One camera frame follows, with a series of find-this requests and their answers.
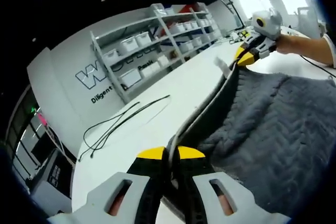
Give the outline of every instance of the white table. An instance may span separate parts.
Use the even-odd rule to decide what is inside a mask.
[[[120,112],[140,101],[140,104],[128,113],[129,115],[153,100],[167,94],[171,95],[170,98],[147,108],[117,129],[109,137],[104,148],[95,152],[93,158],[90,158],[89,152],[80,163],[77,162],[72,187],[72,210],[83,206],[86,203],[87,193],[114,173],[126,172],[141,151],[166,146],[180,125],[202,103],[220,79],[222,72],[214,65],[215,57],[218,56],[230,64],[239,45],[240,43],[230,45],[228,41],[217,42],[127,104]],[[257,61],[249,66],[249,69],[261,73],[283,72],[314,79],[328,77],[327,73],[297,55],[282,55],[277,52]],[[336,74],[334,69],[328,68],[328,71]],[[112,123],[113,121],[106,123],[88,135],[88,143],[94,143]],[[83,143],[79,154],[86,149]],[[160,205],[157,216],[156,223],[159,224],[182,223],[163,204]]]

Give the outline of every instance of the person's hand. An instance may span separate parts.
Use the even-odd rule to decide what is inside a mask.
[[[280,37],[276,41],[277,51],[284,55],[294,52],[293,51],[293,39],[294,39],[294,36],[281,34]]]

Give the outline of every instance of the black cord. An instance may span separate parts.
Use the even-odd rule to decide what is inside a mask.
[[[114,116],[113,118],[110,118],[110,119],[108,119],[108,120],[102,121],[102,122],[100,122],[100,123],[97,123],[97,124],[95,124],[95,125],[89,127],[89,128],[84,132],[84,135],[83,135],[84,142],[85,142],[85,144],[88,146],[88,149],[86,149],[86,150],[80,155],[78,161],[80,162],[81,159],[82,159],[82,157],[83,157],[83,155],[84,155],[86,152],[90,151],[90,150],[93,150],[92,153],[91,153],[91,155],[90,155],[90,157],[93,158],[93,154],[94,154],[94,152],[95,152],[95,151],[98,151],[98,150],[100,150],[100,149],[102,149],[102,148],[104,147],[104,145],[105,145],[106,141],[108,140],[109,136],[110,136],[116,129],[118,129],[121,125],[123,125],[126,121],[128,121],[129,119],[131,119],[131,118],[134,117],[135,115],[139,114],[141,111],[145,110],[146,108],[150,107],[151,105],[153,105],[153,104],[155,104],[155,103],[157,103],[157,102],[159,102],[159,101],[161,101],[161,100],[163,100],[163,99],[166,99],[166,98],[168,98],[168,97],[170,97],[170,94],[169,94],[169,95],[166,95],[166,96],[164,96],[164,97],[162,97],[162,98],[159,98],[159,99],[157,99],[157,100],[155,100],[155,101],[152,101],[152,102],[148,103],[147,105],[145,105],[145,106],[139,108],[137,111],[135,111],[133,114],[129,115],[126,119],[124,119],[121,123],[119,123],[116,127],[114,127],[115,124],[122,118],[122,116],[125,115],[131,108],[133,108],[135,105],[137,105],[137,104],[140,103],[140,102],[135,103],[134,105],[132,105],[131,107],[129,107],[125,112],[123,112],[123,113],[121,113],[121,114],[119,114],[119,115],[116,115],[116,116]],[[94,128],[94,127],[96,127],[96,126],[98,126],[98,125],[100,125],[100,124],[102,124],[102,123],[106,123],[106,122],[108,122],[108,121],[111,121],[112,119],[115,119],[115,118],[117,118],[117,117],[119,117],[119,118],[118,118],[118,119],[117,119],[117,120],[116,120],[116,121],[109,127],[109,129],[106,130],[106,131],[99,137],[99,139],[98,139],[93,145],[89,146],[88,143],[87,143],[86,140],[85,140],[85,134],[86,134],[90,129],[92,129],[92,128]]]
[[[317,68],[323,70],[324,72],[326,72],[326,73],[330,74],[331,76],[333,76],[334,78],[336,78],[336,76],[335,76],[334,74],[332,74],[331,72],[325,70],[323,67],[320,67],[320,66],[316,65],[315,63],[311,62],[310,60],[307,60],[307,59],[306,59],[305,57],[303,57],[302,55],[300,55],[300,56],[301,56],[301,58],[304,59],[305,61],[309,62],[310,64],[314,65],[315,67],[317,67]]]

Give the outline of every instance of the white shelf unit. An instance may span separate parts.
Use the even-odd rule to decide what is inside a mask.
[[[205,16],[208,15],[208,12],[194,12],[191,9],[190,13],[178,13],[173,15],[167,15],[167,16],[155,16],[155,17],[149,17],[142,20],[138,20],[136,22],[118,27],[114,30],[111,30],[103,35],[95,36],[93,32],[91,32],[91,39],[92,39],[92,46],[93,50],[95,52],[95,55],[99,61],[99,63],[102,65],[102,68],[112,83],[113,87],[115,88],[115,91],[120,96],[120,98],[123,100],[125,104],[129,103],[132,99],[136,97],[137,91],[141,89],[143,85],[146,83],[149,83],[153,78],[161,73],[163,73],[165,70],[168,70],[172,68],[175,64],[178,62],[180,64],[185,63],[184,57],[188,56],[189,54],[196,52],[197,50],[200,50],[201,48],[205,46],[210,46],[212,41],[209,41],[207,43],[202,44],[201,46],[198,46],[196,48],[193,48],[192,50],[182,54],[180,51],[179,46],[176,43],[177,37],[182,36],[189,36],[191,38],[191,34],[201,30],[202,34],[206,34],[206,31],[204,27],[201,25],[199,18],[205,18]],[[188,20],[196,20],[199,27],[183,31],[181,33],[177,34],[171,34],[170,30],[168,29],[167,24],[171,24],[174,22],[179,21],[188,21]],[[142,31],[148,31],[151,27],[161,27],[165,35],[161,38],[154,39],[151,43],[139,47],[132,52],[129,52],[125,55],[119,56],[118,59],[113,63],[107,63],[105,60],[105,56],[108,55],[111,50],[113,50],[111,47],[109,47],[111,44],[116,43],[122,38],[127,38],[129,36],[132,36],[136,33],[140,33]],[[171,59],[170,62],[164,66],[161,67],[158,71],[152,73],[151,76],[143,78],[139,82],[135,83],[133,86],[129,87],[128,89],[124,89],[118,79],[118,76],[116,73],[113,72],[112,68],[115,65],[121,64],[124,61],[135,57],[135,54],[146,50],[149,47],[155,47],[160,46],[160,43],[164,41],[169,41],[172,46],[173,50],[175,50],[177,58]]]

